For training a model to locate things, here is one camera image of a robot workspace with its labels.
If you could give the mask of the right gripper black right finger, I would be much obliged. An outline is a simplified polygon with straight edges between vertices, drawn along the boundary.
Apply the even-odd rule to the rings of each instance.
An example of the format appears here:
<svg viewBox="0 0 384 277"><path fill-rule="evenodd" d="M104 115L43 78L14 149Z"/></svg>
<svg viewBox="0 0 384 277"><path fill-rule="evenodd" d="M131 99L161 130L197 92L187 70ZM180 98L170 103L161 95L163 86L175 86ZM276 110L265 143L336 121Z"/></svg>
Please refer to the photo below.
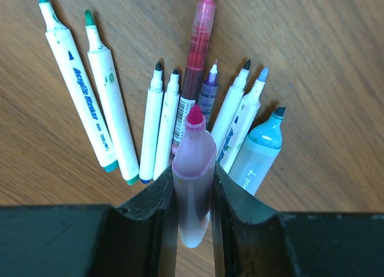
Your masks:
<svg viewBox="0 0 384 277"><path fill-rule="evenodd" d="M383 215L279 212L215 166L217 276L382 276Z"/></svg>

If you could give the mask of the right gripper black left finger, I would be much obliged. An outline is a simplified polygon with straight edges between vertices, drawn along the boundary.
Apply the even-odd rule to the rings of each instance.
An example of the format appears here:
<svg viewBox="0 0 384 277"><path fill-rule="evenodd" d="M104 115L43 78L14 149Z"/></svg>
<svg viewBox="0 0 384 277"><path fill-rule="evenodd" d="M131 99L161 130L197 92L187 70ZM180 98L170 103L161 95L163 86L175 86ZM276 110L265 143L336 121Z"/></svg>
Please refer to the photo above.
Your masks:
<svg viewBox="0 0 384 277"><path fill-rule="evenodd" d="M1 207L2 276L173 276L172 171L125 203Z"/></svg>

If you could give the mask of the lavender highlighter pen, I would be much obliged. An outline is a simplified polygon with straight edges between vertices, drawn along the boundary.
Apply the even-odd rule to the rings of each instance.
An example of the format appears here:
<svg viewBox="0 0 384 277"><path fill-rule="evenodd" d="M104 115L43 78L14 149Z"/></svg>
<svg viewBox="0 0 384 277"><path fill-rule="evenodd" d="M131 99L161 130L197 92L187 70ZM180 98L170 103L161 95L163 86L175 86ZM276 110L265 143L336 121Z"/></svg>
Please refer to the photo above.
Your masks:
<svg viewBox="0 0 384 277"><path fill-rule="evenodd" d="M185 133L172 161L173 185L181 242L200 245L208 228L217 146L206 130L198 105L185 119Z"/></svg>

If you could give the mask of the light blue highlighter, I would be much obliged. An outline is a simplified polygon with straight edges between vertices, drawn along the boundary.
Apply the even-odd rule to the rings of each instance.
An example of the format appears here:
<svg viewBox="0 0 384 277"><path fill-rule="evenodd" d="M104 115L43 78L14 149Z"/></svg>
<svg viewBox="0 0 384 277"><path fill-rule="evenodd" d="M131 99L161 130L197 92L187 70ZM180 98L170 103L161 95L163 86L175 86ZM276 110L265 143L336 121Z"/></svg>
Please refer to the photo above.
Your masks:
<svg viewBox="0 0 384 277"><path fill-rule="evenodd" d="M229 171L230 178L254 195L280 153L283 144L281 123L284 107L277 108L269 119L247 134Z"/></svg>

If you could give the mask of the white marker dark blue cap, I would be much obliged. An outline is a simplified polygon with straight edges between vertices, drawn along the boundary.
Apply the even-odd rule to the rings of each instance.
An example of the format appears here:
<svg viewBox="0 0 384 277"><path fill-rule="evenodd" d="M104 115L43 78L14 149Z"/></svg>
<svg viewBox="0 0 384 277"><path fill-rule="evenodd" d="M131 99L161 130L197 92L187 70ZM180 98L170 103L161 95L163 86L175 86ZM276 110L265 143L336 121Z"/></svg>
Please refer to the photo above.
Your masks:
<svg viewBox="0 0 384 277"><path fill-rule="evenodd" d="M179 71L174 69L170 75L170 80L164 94L157 149L155 154L153 181L156 181L169 165L180 99L179 77Z"/></svg>

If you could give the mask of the white pen lavender cap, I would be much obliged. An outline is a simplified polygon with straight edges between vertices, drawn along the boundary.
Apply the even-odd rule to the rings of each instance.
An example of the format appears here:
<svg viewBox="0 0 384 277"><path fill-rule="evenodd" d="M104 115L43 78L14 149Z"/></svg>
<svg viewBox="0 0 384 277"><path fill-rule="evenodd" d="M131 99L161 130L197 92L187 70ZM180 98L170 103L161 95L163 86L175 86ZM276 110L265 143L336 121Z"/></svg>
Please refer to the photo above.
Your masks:
<svg viewBox="0 0 384 277"><path fill-rule="evenodd" d="M217 157L217 163L229 173L239 150L261 106L260 95L268 78L269 68L264 68L249 93L245 94L230 123L230 127Z"/></svg>

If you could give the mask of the white marker black cap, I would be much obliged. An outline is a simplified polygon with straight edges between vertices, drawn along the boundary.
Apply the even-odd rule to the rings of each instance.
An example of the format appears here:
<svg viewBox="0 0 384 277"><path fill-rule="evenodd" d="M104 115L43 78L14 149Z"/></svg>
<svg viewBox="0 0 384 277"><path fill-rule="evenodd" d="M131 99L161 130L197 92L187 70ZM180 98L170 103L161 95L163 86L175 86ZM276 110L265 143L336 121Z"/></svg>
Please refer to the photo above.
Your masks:
<svg viewBox="0 0 384 277"><path fill-rule="evenodd" d="M227 130L229 129L230 123L244 94L247 77L250 73L250 65L251 61L248 60L239 71L239 74L227 91L220 111L218 112L217 118L214 122L211 135L217 146L217 152L219 152L220 147L223 144Z"/></svg>

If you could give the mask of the small purple pen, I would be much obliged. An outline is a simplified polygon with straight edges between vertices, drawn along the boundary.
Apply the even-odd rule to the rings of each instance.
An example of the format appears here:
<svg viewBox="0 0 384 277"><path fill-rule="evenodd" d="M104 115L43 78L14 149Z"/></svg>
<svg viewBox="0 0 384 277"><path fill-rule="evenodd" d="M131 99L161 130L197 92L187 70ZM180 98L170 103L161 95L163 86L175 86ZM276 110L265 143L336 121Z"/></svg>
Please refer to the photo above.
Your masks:
<svg viewBox="0 0 384 277"><path fill-rule="evenodd" d="M209 119L211 117L212 109L215 103L215 98L217 96L218 84L217 84L217 60L215 60L207 79L202 83L200 89L199 98L197 100L197 105L200 107L203 115L206 119L206 125L208 125Z"/></svg>

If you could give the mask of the red transparent pen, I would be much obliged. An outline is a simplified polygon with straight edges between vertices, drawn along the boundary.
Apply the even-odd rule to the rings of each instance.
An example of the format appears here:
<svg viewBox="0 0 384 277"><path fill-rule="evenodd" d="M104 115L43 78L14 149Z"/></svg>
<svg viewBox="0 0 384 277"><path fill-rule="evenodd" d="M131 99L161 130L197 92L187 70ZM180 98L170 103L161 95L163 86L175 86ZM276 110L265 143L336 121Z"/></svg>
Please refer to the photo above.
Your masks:
<svg viewBox="0 0 384 277"><path fill-rule="evenodd" d="M215 1L200 0L197 4L191 32L190 47L173 135L172 154L175 154L178 150L185 132L185 118L199 97L214 16Z"/></svg>

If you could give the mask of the white marker green cap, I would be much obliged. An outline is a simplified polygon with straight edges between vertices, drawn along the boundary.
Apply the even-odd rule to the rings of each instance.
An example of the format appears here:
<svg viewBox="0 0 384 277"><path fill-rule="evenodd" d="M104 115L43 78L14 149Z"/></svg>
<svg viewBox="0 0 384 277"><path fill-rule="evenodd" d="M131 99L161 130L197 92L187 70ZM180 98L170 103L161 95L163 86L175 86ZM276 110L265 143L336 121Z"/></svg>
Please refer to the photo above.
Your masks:
<svg viewBox="0 0 384 277"><path fill-rule="evenodd" d="M112 139L119 169L128 185L139 180L139 162L111 50L102 42L92 13L85 11L88 59Z"/></svg>

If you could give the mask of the white marker teal cap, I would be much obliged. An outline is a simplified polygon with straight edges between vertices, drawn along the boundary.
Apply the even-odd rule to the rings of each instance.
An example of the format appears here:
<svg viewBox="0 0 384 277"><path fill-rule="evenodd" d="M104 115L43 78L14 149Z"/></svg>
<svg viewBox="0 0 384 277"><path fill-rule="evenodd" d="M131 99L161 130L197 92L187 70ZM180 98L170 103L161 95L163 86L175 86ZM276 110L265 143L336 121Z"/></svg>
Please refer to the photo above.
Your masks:
<svg viewBox="0 0 384 277"><path fill-rule="evenodd" d="M112 172L118 168L116 153L72 33L59 21L49 0L39 0L39 7L47 41L97 160L106 172Z"/></svg>

